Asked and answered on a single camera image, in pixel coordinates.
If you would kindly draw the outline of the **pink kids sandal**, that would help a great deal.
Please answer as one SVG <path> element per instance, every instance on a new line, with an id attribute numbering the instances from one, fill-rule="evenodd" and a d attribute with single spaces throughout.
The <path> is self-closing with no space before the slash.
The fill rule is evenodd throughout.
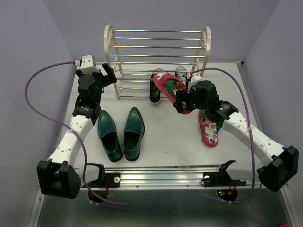
<path id="1" fill-rule="evenodd" d="M 160 92 L 163 93 L 169 101 L 171 101 L 173 106 L 176 100 L 176 92 L 187 91 L 179 78 L 165 71 L 156 73 L 153 78 L 153 82 Z"/>
<path id="2" fill-rule="evenodd" d="M 210 121 L 202 111 L 198 113 L 198 121 L 202 142 L 208 147 L 216 147 L 219 142 L 218 132 L 220 127 Z"/>

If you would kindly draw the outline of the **black sneaker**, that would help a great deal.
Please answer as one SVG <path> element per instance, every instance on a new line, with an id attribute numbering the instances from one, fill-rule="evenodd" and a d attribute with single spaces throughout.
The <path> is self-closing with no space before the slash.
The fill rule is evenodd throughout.
<path id="1" fill-rule="evenodd" d="M 189 82 L 189 80 L 188 80 L 188 72 L 187 72 L 187 70 L 183 66 L 178 66 L 176 68 L 175 76 L 182 81 L 182 83 L 185 86 L 185 88 L 188 87 L 188 82 Z"/>
<path id="2" fill-rule="evenodd" d="M 149 101 L 152 105 L 157 105 L 160 102 L 160 90 L 156 87 L 153 82 L 153 78 L 156 73 L 163 71 L 161 68 L 156 68 L 151 73 L 151 80 L 150 80 L 150 92 L 149 92 Z"/>

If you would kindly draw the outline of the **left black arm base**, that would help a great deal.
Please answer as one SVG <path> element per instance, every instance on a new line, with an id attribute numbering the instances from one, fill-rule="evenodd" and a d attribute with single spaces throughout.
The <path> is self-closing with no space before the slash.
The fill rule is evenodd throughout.
<path id="1" fill-rule="evenodd" d="M 102 177 L 97 180 L 88 182 L 88 186 L 103 199 L 107 199 L 110 189 L 120 187 L 121 174 L 119 172 L 105 172 Z"/>

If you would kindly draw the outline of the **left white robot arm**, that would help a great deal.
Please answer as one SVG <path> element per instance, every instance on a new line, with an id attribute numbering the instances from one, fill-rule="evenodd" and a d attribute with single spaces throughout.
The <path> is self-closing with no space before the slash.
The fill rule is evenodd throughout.
<path id="1" fill-rule="evenodd" d="M 44 195 L 74 199 L 84 186 L 82 175 L 74 169 L 78 152 L 84 139 L 95 125 L 101 111 L 101 95 L 104 88 L 116 83 L 113 69 L 103 63 L 106 74 L 95 65 L 85 66 L 82 60 L 76 70 L 78 97 L 72 112 L 70 124 L 53 154 L 37 165 L 37 175 Z"/>

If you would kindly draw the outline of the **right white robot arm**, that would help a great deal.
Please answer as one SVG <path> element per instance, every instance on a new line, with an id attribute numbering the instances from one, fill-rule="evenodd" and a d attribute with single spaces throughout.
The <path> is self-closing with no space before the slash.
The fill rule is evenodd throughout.
<path id="1" fill-rule="evenodd" d="M 277 192 L 297 174 L 298 150 L 273 141 L 254 127 L 237 107 L 219 98 L 211 81 L 198 81 L 190 91 L 178 90 L 173 106 L 179 113 L 195 109 L 203 112 L 210 121 L 246 145 L 261 161 L 261 166 L 251 172 L 252 180 L 258 179 L 267 189 Z"/>

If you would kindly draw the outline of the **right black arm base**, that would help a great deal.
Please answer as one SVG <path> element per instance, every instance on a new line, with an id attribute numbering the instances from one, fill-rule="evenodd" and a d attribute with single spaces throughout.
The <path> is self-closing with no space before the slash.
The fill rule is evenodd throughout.
<path id="1" fill-rule="evenodd" d="M 223 172 L 206 172 L 200 184 L 204 187 L 218 187 L 217 195 L 222 201 L 235 202 L 238 197 L 237 187 L 246 186 L 246 181 L 232 180 Z"/>

